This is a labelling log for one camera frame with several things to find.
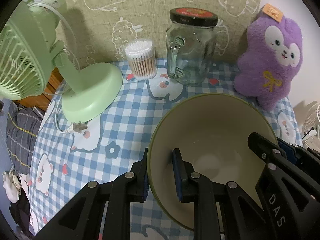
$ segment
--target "green electric fan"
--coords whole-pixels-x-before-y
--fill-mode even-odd
[[[57,67],[67,83],[62,95],[65,117],[70,122],[87,122],[114,101],[123,77],[109,63],[75,68],[63,41],[56,41],[59,15],[66,9],[65,0],[17,6],[0,33],[0,95],[11,100],[40,95]]]

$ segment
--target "glass mug jar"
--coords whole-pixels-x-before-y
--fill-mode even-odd
[[[168,76],[183,85],[199,86],[207,77],[216,44],[218,17],[197,8],[170,10],[166,31]]]

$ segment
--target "stuffed animal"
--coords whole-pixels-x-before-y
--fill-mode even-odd
[[[261,12],[248,27],[248,49],[237,63],[240,73],[234,80],[236,91],[257,97],[270,111],[290,91],[292,78],[302,63],[302,35],[297,23],[282,17],[277,22]]]

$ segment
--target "embroidered yellow ribbon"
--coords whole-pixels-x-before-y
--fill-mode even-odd
[[[268,80],[267,83],[263,85],[263,87],[269,87],[269,91],[273,91],[273,86],[276,85],[277,87],[280,87],[282,85],[282,81],[280,79],[273,78],[270,71],[266,70],[263,72],[263,76]]]

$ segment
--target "plastic container lid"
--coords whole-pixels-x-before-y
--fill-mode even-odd
[[[185,7],[171,9],[170,20],[186,25],[215,27],[218,23],[218,16],[203,9]]]
[[[152,40],[137,39],[130,41],[124,49],[128,61],[142,61],[150,58],[155,53]]]

